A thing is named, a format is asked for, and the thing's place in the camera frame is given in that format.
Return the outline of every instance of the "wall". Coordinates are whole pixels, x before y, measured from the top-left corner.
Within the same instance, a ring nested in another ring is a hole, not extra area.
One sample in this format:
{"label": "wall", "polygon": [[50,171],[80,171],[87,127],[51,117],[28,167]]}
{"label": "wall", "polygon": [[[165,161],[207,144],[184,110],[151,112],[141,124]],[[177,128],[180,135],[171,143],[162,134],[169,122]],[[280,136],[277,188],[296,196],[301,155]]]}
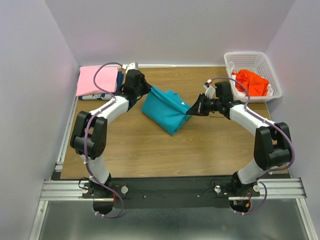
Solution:
{"label": "wall", "polygon": [[320,2],[296,0],[267,49],[283,90],[268,104],[275,121],[287,122],[296,148],[290,172],[301,177],[313,224],[320,236]]}
{"label": "wall", "polygon": [[78,64],[225,64],[264,52],[294,0],[46,0]]}
{"label": "wall", "polygon": [[0,1],[0,239],[29,239],[78,65],[42,0]]}

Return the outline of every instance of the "orange cloth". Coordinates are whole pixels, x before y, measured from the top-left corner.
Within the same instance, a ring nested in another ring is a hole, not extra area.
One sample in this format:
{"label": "orange cloth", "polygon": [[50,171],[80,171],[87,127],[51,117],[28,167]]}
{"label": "orange cloth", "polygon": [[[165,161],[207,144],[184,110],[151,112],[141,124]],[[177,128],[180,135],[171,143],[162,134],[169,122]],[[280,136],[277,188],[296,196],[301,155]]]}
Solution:
{"label": "orange cloth", "polygon": [[[269,85],[269,81],[267,79],[245,69],[240,70],[238,73],[232,73],[232,75],[235,75],[235,79],[249,91],[251,97],[267,95]],[[240,92],[244,92],[243,88],[238,83],[235,83],[235,87]]]}

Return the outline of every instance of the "gray floor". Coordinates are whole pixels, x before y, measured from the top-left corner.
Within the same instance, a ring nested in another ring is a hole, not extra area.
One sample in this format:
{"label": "gray floor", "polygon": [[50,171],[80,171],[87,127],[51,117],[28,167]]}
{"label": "gray floor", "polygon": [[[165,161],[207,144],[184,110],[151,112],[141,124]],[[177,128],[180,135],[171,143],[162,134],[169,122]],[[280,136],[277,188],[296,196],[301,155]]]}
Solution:
{"label": "gray floor", "polygon": [[304,240],[295,199],[267,200],[252,215],[230,209],[128,209],[117,219],[95,216],[92,202],[50,202],[41,240]]}

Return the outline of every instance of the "folded clothing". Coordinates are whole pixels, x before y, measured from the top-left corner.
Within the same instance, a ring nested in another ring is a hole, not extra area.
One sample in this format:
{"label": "folded clothing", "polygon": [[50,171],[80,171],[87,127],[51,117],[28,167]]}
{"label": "folded clothing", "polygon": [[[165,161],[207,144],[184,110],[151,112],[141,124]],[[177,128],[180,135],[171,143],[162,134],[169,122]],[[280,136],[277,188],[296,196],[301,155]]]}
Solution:
{"label": "folded clothing", "polygon": [[[82,66],[80,67],[80,75],[77,83],[76,96],[103,94],[104,92],[99,90],[94,85],[94,75],[99,69],[99,66]],[[110,93],[114,93],[117,89],[117,66],[103,67],[95,78],[96,84],[107,90]]]}
{"label": "folded clothing", "polygon": [[142,112],[170,135],[174,135],[191,117],[186,114],[189,108],[178,93],[171,90],[163,92],[152,86],[142,106]]}
{"label": "folded clothing", "polygon": [[[124,81],[125,75],[123,72],[119,71],[116,77],[116,90],[118,91],[122,83]],[[107,93],[100,93],[100,94],[91,94],[91,95],[84,95],[79,96],[80,100],[110,100],[111,95]]]}
{"label": "folded clothing", "polygon": [[[269,81],[252,71],[241,69],[238,73],[232,73],[232,75],[235,75],[235,79],[249,91],[251,97],[267,96],[270,95],[270,90],[272,91]],[[235,87],[239,92],[244,92],[238,83],[235,84]]]}

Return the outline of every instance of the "stack of folded clothes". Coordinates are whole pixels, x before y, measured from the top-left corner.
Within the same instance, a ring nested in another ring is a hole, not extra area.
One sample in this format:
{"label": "stack of folded clothes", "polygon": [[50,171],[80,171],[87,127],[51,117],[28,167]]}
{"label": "stack of folded clothes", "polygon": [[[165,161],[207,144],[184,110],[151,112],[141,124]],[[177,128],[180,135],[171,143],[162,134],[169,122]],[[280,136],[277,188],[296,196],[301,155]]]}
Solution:
{"label": "stack of folded clothes", "polygon": [[[94,85],[94,75],[99,66],[82,66],[77,83],[76,96],[80,100],[110,100],[111,95],[107,94]],[[117,66],[102,68],[95,78],[96,84],[110,93],[115,93],[122,86],[124,80],[123,72]]]}

